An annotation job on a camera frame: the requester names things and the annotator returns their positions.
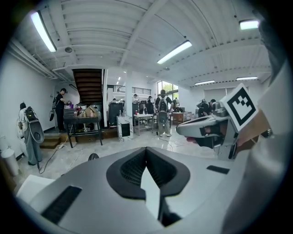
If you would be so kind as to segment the marble pattern block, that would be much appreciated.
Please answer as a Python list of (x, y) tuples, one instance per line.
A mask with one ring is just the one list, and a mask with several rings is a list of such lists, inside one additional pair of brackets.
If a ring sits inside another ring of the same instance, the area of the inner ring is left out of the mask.
[(133, 121), (132, 117), (124, 116), (117, 117), (117, 130), (120, 142), (125, 142), (133, 139)]

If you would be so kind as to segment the black cabinet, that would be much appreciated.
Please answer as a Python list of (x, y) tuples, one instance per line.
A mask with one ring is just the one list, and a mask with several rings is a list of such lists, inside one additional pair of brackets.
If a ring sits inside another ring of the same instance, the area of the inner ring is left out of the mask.
[(108, 118), (109, 126), (117, 126), (117, 117), (122, 117), (124, 114), (124, 103), (122, 102), (111, 102), (109, 104)]

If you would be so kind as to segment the wooden step platform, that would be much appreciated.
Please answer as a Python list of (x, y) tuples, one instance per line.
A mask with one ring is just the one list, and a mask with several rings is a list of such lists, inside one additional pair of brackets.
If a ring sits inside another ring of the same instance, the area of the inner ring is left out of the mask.
[(65, 144), (69, 141), (66, 133), (45, 133), (44, 141), (40, 144), (41, 149), (56, 149), (57, 145)]

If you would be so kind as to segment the metal rack table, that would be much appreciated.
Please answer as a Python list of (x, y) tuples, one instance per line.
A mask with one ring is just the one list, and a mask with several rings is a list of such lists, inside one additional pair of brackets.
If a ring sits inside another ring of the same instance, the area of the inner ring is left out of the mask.
[(133, 115), (133, 118), (134, 118), (134, 133), (137, 134), (138, 136), (140, 136), (140, 132), (141, 130), (147, 130), (149, 129), (150, 127), (149, 126), (144, 126), (144, 125), (141, 125), (140, 122), (142, 120), (145, 120), (146, 121), (146, 124), (148, 124), (148, 120), (151, 119), (152, 120), (152, 133), (153, 133), (153, 130), (154, 130), (154, 115), (153, 114), (135, 114)]

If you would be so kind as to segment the dark wooden staircase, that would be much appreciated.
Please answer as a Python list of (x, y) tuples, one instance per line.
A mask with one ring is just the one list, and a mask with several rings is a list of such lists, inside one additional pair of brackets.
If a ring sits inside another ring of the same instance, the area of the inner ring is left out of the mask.
[(102, 69), (74, 69), (73, 75), (81, 103), (91, 105), (103, 102)]

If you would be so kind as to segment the large window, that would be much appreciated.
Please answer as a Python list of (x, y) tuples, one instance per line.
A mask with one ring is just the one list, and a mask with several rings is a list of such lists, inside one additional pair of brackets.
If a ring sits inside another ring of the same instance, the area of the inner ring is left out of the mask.
[(157, 82), (157, 94), (161, 94), (161, 90), (165, 90), (166, 95), (170, 97), (172, 100), (179, 98), (179, 91), (178, 86), (165, 82), (165, 81), (159, 81)]

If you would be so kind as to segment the white trash bin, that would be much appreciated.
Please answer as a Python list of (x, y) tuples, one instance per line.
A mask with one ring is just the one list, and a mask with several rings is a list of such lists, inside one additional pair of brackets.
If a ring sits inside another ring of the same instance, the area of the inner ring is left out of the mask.
[(15, 152), (11, 148), (7, 148), (1, 153), (1, 157), (12, 176), (17, 176), (19, 174), (19, 165), (17, 163)]

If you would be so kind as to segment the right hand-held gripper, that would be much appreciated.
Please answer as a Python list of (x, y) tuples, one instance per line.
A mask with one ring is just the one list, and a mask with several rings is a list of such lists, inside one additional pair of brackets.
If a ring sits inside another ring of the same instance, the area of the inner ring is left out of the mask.
[[(212, 115), (189, 120), (179, 124), (176, 132), (186, 136), (188, 142), (215, 150), (219, 160), (233, 160), (241, 130), (257, 114), (257, 106), (249, 96), (244, 84), (239, 84), (219, 102), (213, 104)], [(221, 142), (220, 126), (227, 124)]]

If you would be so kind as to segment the small wooden table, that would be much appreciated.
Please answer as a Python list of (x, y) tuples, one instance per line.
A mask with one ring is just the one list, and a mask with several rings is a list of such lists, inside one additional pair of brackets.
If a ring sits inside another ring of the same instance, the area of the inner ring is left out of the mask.
[(173, 125), (178, 125), (184, 122), (184, 114), (182, 112), (173, 112)]

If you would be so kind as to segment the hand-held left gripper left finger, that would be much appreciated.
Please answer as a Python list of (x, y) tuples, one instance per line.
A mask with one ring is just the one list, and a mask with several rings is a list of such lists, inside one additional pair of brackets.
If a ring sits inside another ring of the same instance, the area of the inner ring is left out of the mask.
[(146, 206), (141, 178), (146, 149), (84, 162), (29, 203), (35, 223), (50, 234), (150, 234), (162, 224)]

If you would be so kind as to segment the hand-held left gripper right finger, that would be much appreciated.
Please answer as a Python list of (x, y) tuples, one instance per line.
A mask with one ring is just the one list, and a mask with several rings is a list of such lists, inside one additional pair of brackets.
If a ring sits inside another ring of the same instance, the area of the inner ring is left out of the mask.
[(179, 195), (166, 198), (169, 210), (181, 219), (148, 234), (223, 234), (225, 215), (243, 178), (249, 151), (224, 161), (152, 150), (184, 164), (190, 179)]

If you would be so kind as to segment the black table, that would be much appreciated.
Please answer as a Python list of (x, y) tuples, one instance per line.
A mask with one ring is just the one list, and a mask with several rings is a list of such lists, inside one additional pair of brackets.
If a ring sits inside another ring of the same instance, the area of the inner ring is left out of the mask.
[[(76, 130), (76, 127), (79, 124), (83, 124), (83, 126), (85, 127), (88, 124), (93, 124), (94, 127), (96, 127), (96, 130), (94, 129), (87, 132), (84, 131), (82, 133), (79, 133)], [(74, 148), (71, 138), (74, 138), (76, 142), (78, 143), (78, 138), (84, 137), (84, 136), (94, 136), (95, 138), (98, 138), (101, 146), (103, 146), (102, 130), (100, 127), (100, 120), (98, 117), (76, 117), (73, 111), (70, 111), (69, 109), (65, 109), (64, 125), (65, 125), (68, 141), (71, 148)]]

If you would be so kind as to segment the brown paper bag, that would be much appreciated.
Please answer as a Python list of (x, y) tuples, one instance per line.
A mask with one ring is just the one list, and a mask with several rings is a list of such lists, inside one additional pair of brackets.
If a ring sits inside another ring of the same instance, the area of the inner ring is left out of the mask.
[(94, 106), (90, 105), (85, 109), (85, 115), (86, 117), (98, 117), (98, 111)]

